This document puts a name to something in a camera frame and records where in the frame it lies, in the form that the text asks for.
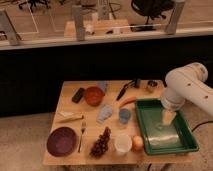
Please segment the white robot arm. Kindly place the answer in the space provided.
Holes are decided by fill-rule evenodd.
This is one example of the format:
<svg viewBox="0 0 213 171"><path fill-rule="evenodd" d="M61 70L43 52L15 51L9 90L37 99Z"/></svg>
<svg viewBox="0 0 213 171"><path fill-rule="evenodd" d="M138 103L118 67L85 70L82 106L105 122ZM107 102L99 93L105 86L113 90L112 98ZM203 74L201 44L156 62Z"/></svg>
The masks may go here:
<svg viewBox="0 0 213 171"><path fill-rule="evenodd" d="M185 101L191 101L213 116L213 88L205 84L208 70L198 62L169 71L165 77L167 87L163 90L160 101L162 124L170 125L177 111Z"/></svg>

